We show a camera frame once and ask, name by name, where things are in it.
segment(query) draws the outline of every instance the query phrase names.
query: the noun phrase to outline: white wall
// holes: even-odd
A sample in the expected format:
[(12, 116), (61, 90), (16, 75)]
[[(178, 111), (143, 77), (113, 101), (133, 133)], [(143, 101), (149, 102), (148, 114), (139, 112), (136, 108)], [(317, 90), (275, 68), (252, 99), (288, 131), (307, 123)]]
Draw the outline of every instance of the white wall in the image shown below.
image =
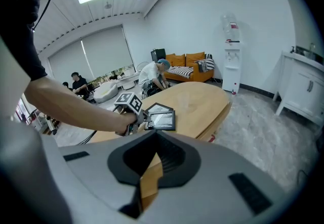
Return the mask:
[(152, 46), (167, 54), (204, 51), (214, 56), (221, 78), (224, 33), (220, 16), (233, 12), (241, 31), (241, 83), (275, 91), (282, 51), (295, 45), (288, 0), (161, 0), (148, 14)]
[(294, 18), (296, 45), (309, 49), (313, 43), (316, 48), (311, 50), (324, 57), (323, 39), (306, 2), (304, 0), (288, 0), (288, 2)]
[(151, 38), (149, 37), (149, 29), (145, 26), (146, 22), (142, 17), (142, 14), (130, 14), (105, 18), (99, 21), (92, 22), (75, 29), (72, 32), (64, 35), (56, 40), (45, 50), (39, 54), (39, 58), (42, 65), (45, 67), (49, 76), (53, 76), (50, 70), (50, 64), (48, 57), (55, 54), (65, 46), (76, 40), (85, 37), (94, 32), (110, 28), (113, 26), (123, 25), (126, 40), (129, 45), (131, 57), (134, 61), (134, 66), (137, 67), (143, 61), (151, 61), (150, 52), (153, 50), (151, 46)]

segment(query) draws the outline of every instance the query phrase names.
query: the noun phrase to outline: wooden table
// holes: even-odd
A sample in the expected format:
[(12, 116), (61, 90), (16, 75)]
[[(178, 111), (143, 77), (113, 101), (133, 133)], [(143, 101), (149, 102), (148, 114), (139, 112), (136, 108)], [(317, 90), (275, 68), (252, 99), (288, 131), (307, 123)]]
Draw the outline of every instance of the wooden table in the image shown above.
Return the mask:
[[(154, 103), (169, 106), (176, 111), (175, 133), (203, 141), (210, 139), (211, 135), (226, 118), (231, 107), (224, 90), (200, 82), (177, 84), (148, 97), (143, 100), (142, 109), (146, 110)], [(92, 137), (90, 143), (116, 138), (120, 138), (120, 136), (114, 132), (98, 131)], [(141, 194), (144, 208), (156, 197), (157, 180), (161, 176), (163, 176), (163, 169), (156, 154), (141, 178)]]

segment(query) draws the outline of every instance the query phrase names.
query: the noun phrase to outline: ceiling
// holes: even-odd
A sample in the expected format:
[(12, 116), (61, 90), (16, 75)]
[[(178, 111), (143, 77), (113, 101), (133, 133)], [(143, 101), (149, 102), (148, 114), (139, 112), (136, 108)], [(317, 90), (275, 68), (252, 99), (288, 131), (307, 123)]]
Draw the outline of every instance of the ceiling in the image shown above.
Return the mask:
[[(39, 16), (48, 0), (40, 0)], [(94, 0), (79, 4), (78, 0), (51, 0), (34, 33), (34, 44), (39, 54), (46, 47), (83, 25), (107, 17), (141, 14), (143, 17), (158, 0)]]

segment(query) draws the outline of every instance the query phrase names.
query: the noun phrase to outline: shelf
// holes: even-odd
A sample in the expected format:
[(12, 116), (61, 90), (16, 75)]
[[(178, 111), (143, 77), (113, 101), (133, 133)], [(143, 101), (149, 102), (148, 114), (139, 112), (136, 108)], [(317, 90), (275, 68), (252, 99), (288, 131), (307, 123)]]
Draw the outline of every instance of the shelf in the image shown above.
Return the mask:
[(225, 68), (234, 69), (234, 70), (239, 69), (239, 67), (230, 67), (230, 66), (225, 66)]

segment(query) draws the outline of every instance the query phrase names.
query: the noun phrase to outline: gray floor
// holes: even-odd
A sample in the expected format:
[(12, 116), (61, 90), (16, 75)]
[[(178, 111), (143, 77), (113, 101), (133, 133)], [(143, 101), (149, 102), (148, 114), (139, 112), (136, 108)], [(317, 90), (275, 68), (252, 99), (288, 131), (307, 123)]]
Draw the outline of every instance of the gray floor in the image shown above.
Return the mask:
[[(138, 86), (129, 91), (139, 96), (141, 93)], [(296, 187), (298, 171), (302, 169), (308, 173), (317, 159), (316, 125), (285, 109), (280, 116), (276, 116), (279, 102), (263, 95), (244, 89), (240, 89), (235, 96), (228, 95), (233, 102), (232, 108), (213, 143), (236, 151), (269, 173), (285, 191), (292, 190)], [(98, 106), (109, 110), (113, 108), (113, 101)], [(62, 123), (53, 137), (59, 147), (71, 146), (83, 141), (92, 132)]]

